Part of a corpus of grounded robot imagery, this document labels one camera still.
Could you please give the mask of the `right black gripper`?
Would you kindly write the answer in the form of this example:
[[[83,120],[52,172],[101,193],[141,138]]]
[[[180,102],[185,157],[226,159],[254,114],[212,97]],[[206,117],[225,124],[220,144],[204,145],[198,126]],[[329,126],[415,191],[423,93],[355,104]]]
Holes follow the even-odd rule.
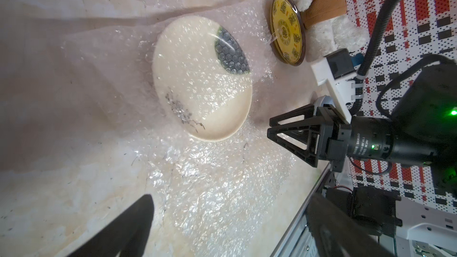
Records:
[[[317,115],[331,119],[323,125],[308,104],[270,119],[267,137],[312,167],[318,161],[333,163],[341,171],[346,158],[374,159],[406,167],[433,164],[439,145],[413,138],[388,119],[353,117],[348,123],[332,105],[317,108]]]

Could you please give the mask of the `bubble wrap sheet of cream plate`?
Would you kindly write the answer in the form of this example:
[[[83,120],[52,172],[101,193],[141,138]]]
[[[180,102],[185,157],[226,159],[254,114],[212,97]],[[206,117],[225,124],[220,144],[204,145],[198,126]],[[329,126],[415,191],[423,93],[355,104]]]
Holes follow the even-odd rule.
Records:
[[[186,14],[150,26],[114,26],[76,33],[65,54],[84,77],[120,151],[115,182],[141,167],[155,204],[148,257],[268,257],[322,170],[267,138],[269,118],[306,104],[314,82],[306,68],[281,63],[271,49],[262,1]],[[241,128],[219,142],[191,136],[168,115],[154,87],[152,59],[161,32],[197,15],[225,27],[248,59],[252,101]]]

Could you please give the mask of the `yellow patterned plate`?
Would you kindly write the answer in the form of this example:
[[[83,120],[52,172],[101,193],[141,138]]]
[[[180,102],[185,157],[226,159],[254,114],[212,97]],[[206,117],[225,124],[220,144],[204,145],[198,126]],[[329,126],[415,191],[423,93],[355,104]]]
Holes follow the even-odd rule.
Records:
[[[292,66],[302,64],[306,53],[305,29],[295,3],[292,0],[273,0],[269,24],[281,60]]]

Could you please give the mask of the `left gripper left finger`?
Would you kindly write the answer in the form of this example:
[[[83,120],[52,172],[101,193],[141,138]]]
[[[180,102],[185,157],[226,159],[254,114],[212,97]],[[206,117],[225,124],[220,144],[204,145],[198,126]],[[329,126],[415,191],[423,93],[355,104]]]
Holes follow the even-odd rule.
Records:
[[[154,211],[152,196],[142,196],[93,238],[72,252],[70,256],[143,256],[152,227]]]

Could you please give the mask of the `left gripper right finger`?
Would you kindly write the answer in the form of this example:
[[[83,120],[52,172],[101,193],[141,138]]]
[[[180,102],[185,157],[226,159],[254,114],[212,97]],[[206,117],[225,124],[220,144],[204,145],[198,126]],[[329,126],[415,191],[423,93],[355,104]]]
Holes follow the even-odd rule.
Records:
[[[312,194],[306,216],[321,257],[393,256],[323,195]]]

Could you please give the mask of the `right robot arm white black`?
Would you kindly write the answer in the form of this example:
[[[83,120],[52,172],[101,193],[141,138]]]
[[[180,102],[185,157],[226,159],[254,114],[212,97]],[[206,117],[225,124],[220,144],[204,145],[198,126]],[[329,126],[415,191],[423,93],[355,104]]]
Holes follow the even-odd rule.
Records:
[[[430,167],[434,187],[457,191],[457,64],[428,54],[387,84],[414,77],[393,111],[379,119],[343,117],[335,105],[309,104],[270,119],[267,136],[311,166],[329,161],[341,172],[345,159]]]

